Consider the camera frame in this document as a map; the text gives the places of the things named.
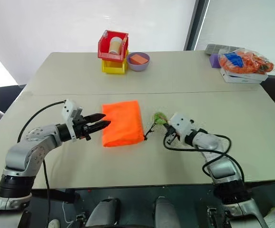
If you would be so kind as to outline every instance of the table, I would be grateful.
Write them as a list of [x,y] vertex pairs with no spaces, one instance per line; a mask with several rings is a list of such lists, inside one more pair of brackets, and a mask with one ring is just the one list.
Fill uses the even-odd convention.
[[[147,71],[139,75],[128,71],[126,76],[107,76],[99,71],[99,64],[89,65],[89,71],[86,68],[79,68],[81,65],[78,64],[75,71],[81,74],[75,75],[78,75],[80,80],[74,75],[70,80],[66,74],[62,74],[58,80],[55,80],[56,86],[44,85],[41,89],[41,82],[45,82],[44,74],[47,76],[49,72],[52,74],[47,81],[52,81],[52,78],[61,75],[60,71],[55,73],[60,58],[67,59],[68,66],[81,62],[80,57],[90,62],[96,58],[94,53],[52,54],[0,121],[0,177],[7,150],[16,142],[25,122],[47,104],[69,98],[84,108],[83,115],[100,112],[101,105],[105,103],[138,100],[145,131],[151,126],[152,115],[157,111],[164,112],[168,117],[174,112],[184,113],[209,132],[224,134],[232,139],[233,147],[230,155],[241,164],[246,181],[275,180],[274,102],[260,85],[225,83],[217,69],[208,69],[208,66],[204,65],[207,57],[203,54],[202,52],[162,53],[164,56],[170,55],[170,61],[175,55],[187,55],[191,59],[195,55],[196,59],[199,59],[199,64],[195,61],[194,65],[183,67],[187,70],[190,68],[191,72],[207,72],[208,76],[191,74],[193,79],[186,91],[183,83],[178,83],[176,87],[161,83],[162,87],[154,87],[152,92],[151,85],[146,83],[150,82],[148,77],[157,80],[162,77],[166,83],[166,75],[155,74],[154,69],[150,68],[153,72],[151,75]],[[159,53],[150,53],[151,57],[153,55],[159,57]],[[169,66],[161,67],[166,69],[161,72],[168,72]],[[82,78],[83,72],[86,76],[85,81]],[[96,82],[101,82],[102,87],[97,86],[92,78],[95,78]],[[86,86],[84,82],[87,81],[92,86]],[[181,74],[174,74],[169,81],[172,83],[182,81],[186,84],[189,82],[186,76]],[[138,82],[139,86],[143,84],[145,86],[135,88],[134,82]],[[62,123],[60,113],[61,106],[54,106],[42,112],[30,123],[27,131],[39,125]],[[163,128],[156,127],[147,141],[115,148],[102,147],[102,132],[92,134],[92,140],[88,142],[85,140],[66,142],[46,157],[50,187],[93,188],[211,183],[211,179],[201,171],[204,164],[202,155],[196,152],[166,150],[162,144],[164,133]],[[42,168],[33,188],[46,188]]]

